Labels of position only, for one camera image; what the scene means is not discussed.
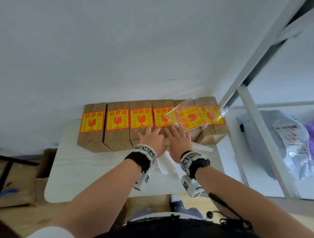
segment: white sleeve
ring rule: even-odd
[[[36,231],[27,238],[74,238],[66,229],[57,226],[49,226]]]

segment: wrist strap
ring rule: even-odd
[[[148,145],[137,145],[125,159],[131,159],[141,166],[142,172],[147,171],[156,161],[156,152]]]
[[[181,156],[180,167],[190,178],[195,179],[195,173],[198,168],[208,165],[210,165],[210,160],[204,159],[200,153],[189,150],[184,152]]]

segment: yellow and red sticker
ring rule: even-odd
[[[185,131],[207,124],[197,106],[188,107],[176,113]]]
[[[154,126],[151,108],[139,108],[130,110],[131,129]]]
[[[208,124],[225,124],[218,106],[202,106],[199,110]]]
[[[80,133],[102,131],[104,129],[104,111],[84,113]]]
[[[107,112],[106,131],[129,128],[129,109]]]
[[[154,108],[154,119],[156,127],[168,127],[171,123],[176,121],[176,115],[169,113],[174,107],[160,107]]]

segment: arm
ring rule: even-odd
[[[191,137],[182,129],[178,132],[173,125],[171,125],[171,129],[174,137],[166,129],[171,143],[170,156],[179,163],[184,152],[193,150]],[[199,168],[195,178],[207,194],[211,192],[217,195],[240,216],[250,221],[254,232],[263,238],[314,237],[311,230],[265,196],[211,166]],[[220,211],[234,217],[221,205],[217,203],[215,205]]]
[[[146,144],[161,156],[163,135],[160,128],[153,133],[151,127],[145,136],[139,133],[140,143]],[[126,159],[97,179],[77,195],[49,226],[62,227],[75,238],[95,237],[108,232],[127,200],[133,185],[141,174],[141,167]]]

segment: purple bag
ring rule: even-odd
[[[309,138],[309,149],[312,159],[314,160],[314,121],[308,125],[305,125],[306,130],[308,131]]]

